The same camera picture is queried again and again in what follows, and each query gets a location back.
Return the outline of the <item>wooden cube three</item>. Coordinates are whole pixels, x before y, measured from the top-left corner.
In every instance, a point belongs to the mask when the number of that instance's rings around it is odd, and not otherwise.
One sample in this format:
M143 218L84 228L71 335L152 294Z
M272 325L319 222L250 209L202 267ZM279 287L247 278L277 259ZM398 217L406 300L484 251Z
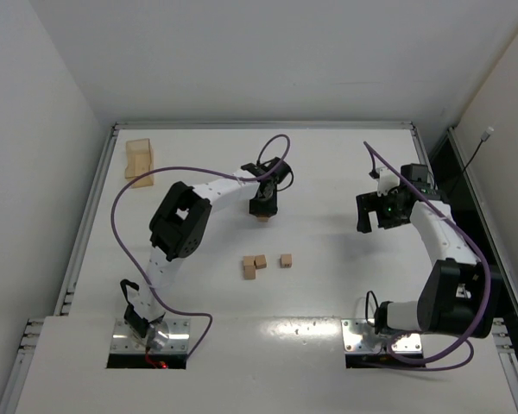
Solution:
M267 258L264 254L256 255L254 257L254 263L255 263L256 269L264 269L268 265Z

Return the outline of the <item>wooden cube two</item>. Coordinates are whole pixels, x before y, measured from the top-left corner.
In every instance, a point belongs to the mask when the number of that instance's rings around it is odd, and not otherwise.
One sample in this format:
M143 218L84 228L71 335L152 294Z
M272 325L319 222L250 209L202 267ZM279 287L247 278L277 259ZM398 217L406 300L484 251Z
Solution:
M254 267L255 264L255 257L254 256L244 256L243 257L243 266L244 267Z

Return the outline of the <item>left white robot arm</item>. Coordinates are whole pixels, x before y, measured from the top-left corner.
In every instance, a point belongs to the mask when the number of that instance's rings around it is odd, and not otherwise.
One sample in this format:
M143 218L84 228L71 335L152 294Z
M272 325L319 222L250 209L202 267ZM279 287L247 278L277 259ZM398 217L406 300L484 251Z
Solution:
M147 268L140 265L121 240L116 213L124 193L155 171L132 179L114 198L110 213L114 238L146 283L146 287L141 288L128 279L120 282L126 302L123 319L136 336L142 339L150 337L152 328L162 321L167 312L183 317L205 317L208 319L205 331L209 330L212 325L211 314L172 308L160 298L156 282L174 276L182 261L195 253L213 213L245 201L249 204L249 213L252 216L275 216L278 212L279 185L286 178L294 176L289 164L279 157L245 164L233 174L190 166L163 167L156 171L205 173L216 176L217 179L200 185L187 185L182 181L171 185L149 222L151 254Z

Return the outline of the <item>wooden cube four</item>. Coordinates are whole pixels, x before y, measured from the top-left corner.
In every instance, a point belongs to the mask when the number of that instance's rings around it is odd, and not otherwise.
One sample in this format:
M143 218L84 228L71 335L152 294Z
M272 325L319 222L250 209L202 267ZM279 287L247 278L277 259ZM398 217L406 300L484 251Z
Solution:
M293 265L293 257L291 254L282 254L280 256L280 264L282 268L290 268Z

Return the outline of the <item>wooden block box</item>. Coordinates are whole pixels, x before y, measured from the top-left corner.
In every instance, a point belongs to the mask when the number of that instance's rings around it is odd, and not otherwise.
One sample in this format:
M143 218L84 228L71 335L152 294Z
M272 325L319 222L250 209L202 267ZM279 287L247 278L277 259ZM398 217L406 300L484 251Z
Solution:
M154 169L154 151L150 139L127 141L125 151L127 166L124 177L127 181Z

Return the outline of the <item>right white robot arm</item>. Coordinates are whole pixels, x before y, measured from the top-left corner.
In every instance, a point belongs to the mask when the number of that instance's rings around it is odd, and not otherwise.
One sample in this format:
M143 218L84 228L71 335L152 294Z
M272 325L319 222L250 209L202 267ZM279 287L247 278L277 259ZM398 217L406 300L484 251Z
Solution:
M482 303L487 280L481 258L453 228L451 206L446 195L428 181L429 170L421 164L401 167L399 175L386 167L371 172L376 191L357 196L357 230L371 232L370 212L376 213L381 229L412 224L423 241L433 269L416 301L386 301L376 307L376 333L419 331L461 336L482 317L472 332L484 338L491 331L502 278L490 273L490 298Z

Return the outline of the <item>wooden cube five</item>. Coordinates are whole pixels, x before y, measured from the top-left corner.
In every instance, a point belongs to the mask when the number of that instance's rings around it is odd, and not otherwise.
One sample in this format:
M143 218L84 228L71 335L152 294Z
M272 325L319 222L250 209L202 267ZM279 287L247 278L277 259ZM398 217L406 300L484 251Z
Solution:
M243 267L243 278L245 280L254 280L256 278L256 268L254 265Z

